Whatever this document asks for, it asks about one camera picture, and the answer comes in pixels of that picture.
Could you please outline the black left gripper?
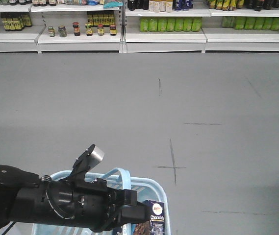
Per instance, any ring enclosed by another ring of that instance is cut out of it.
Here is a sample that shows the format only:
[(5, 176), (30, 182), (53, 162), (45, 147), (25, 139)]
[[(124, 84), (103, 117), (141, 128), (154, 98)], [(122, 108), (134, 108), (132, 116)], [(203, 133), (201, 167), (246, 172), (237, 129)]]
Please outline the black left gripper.
[(110, 231), (128, 223), (146, 222), (146, 206), (137, 205), (137, 192), (115, 189), (107, 181), (44, 181), (40, 185), (40, 223)]

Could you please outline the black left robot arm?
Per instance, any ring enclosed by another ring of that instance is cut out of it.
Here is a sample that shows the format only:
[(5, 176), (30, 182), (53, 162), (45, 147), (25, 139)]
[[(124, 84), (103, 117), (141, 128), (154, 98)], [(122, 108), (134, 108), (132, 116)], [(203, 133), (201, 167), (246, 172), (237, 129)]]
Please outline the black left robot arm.
[(73, 170), (55, 181), (0, 165), (0, 229), (22, 222), (103, 232), (148, 221), (149, 208), (137, 200), (136, 191), (110, 188), (102, 178), (87, 182), (85, 175), (86, 170)]

